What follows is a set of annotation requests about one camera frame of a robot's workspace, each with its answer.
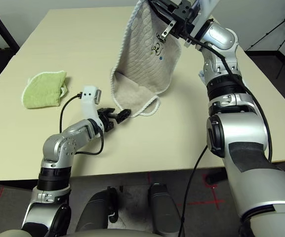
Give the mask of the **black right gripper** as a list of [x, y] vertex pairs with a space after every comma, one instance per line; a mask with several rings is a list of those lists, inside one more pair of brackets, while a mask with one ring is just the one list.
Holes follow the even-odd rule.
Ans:
[[185, 38], [185, 24], [191, 12], [191, 1], [174, 3], [171, 0], [148, 0], [154, 13], [167, 24], [161, 34], [161, 39], [166, 39], [169, 34], [178, 38]]

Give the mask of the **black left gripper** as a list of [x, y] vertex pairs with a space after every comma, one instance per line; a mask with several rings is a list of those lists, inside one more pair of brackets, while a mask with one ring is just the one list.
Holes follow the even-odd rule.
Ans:
[[103, 123], [104, 131], [110, 131], [114, 128], [114, 122], [117, 124], [122, 123], [131, 115], [131, 109], [123, 109], [119, 113], [114, 114], [114, 108], [100, 108], [98, 115]]

